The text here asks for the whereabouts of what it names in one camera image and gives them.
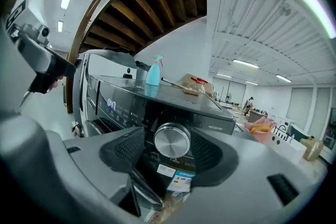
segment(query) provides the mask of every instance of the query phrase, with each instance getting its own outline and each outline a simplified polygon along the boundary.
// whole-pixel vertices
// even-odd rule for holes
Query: gray plastic panel
[[[80,205],[81,209],[84,209],[85,213],[94,216],[92,219],[81,219],[81,223],[92,223],[93,220],[95,220],[96,223],[140,223],[140,220],[137,217],[127,213],[112,203],[104,193],[100,192],[99,189],[88,180],[87,175],[82,173],[71,158],[59,134],[53,131],[47,131],[46,133],[54,164],[63,185],[68,193],[70,193]],[[95,137],[76,138],[74,140],[81,141],[85,139],[89,140],[91,138]],[[124,185],[127,188],[130,187],[130,177],[128,175],[125,175],[123,183],[119,182],[119,187],[121,185]]]
[[[87,50],[86,52],[83,52],[82,54],[79,55],[84,54],[96,54],[108,60],[111,60],[115,63],[118,63],[120,65],[130,67],[133,69],[137,68],[133,56],[131,56],[130,54],[126,54],[124,52],[115,52],[112,50]]]
[[[0,81],[2,82],[0,94],[1,110],[18,110],[22,98],[36,77],[35,71],[22,57],[4,31],[3,20],[0,20]]]
[[[193,188],[182,210],[176,211],[166,223],[258,223],[283,208],[267,176],[284,174],[299,192],[311,185],[295,165],[266,145],[219,132],[200,131],[232,146],[238,153],[238,167],[218,186]]]
[[[70,156],[86,178],[108,199],[118,204],[131,188],[128,174],[112,171],[99,157],[99,149],[107,142],[115,140],[141,127],[133,127],[122,131],[85,138],[64,141],[65,147],[78,147],[81,150]]]

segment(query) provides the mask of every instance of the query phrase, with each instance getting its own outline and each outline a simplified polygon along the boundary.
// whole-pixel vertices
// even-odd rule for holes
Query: white floor
[[[73,114],[68,114],[63,104],[63,88],[61,81],[58,87],[46,94],[31,93],[20,112],[36,120],[43,129],[52,130],[61,136],[62,140],[73,138],[71,122]]]

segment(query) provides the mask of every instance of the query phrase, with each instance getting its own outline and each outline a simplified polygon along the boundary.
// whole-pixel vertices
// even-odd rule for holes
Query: white container
[[[288,159],[295,165],[299,163],[307,149],[304,145],[294,139],[289,143],[273,133],[266,139],[264,144],[268,145],[279,155]]]
[[[270,118],[270,119],[273,120],[275,123],[277,123],[277,126],[275,126],[273,130],[271,131],[277,134],[278,136],[281,136],[281,135],[287,136],[286,133],[287,133],[288,127],[295,123],[295,121],[293,120],[278,117],[278,116],[273,116],[273,118]]]

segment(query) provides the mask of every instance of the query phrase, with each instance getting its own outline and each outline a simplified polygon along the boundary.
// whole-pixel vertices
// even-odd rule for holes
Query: label sticker
[[[164,166],[162,164],[159,164],[158,168],[157,168],[157,172],[159,174],[162,174],[162,175],[165,175],[165,176],[168,176],[168,177],[173,177],[174,174],[175,174],[175,169],[173,168],[170,168],[168,166]]]
[[[190,192],[191,179],[194,176],[195,174],[177,170],[167,190],[180,193]]]

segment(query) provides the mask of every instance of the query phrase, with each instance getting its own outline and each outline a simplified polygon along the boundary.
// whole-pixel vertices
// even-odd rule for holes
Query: brown paper bag
[[[307,150],[304,153],[303,157],[310,162],[315,161],[318,158],[323,148],[322,141],[316,140],[315,138],[311,137],[309,137],[308,139],[302,138],[300,140],[300,143],[307,147]]]
[[[180,84],[184,87],[187,87],[189,83],[193,82],[191,77],[196,78],[196,79],[198,78],[198,77],[193,76],[191,74],[186,74],[186,75],[184,75],[184,77],[180,81]],[[210,82],[208,82],[206,84],[203,84],[203,86],[205,88],[206,94],[212,98],[213,97],[213,92],[212,92],[213,86],[212,86],[212,84]]]

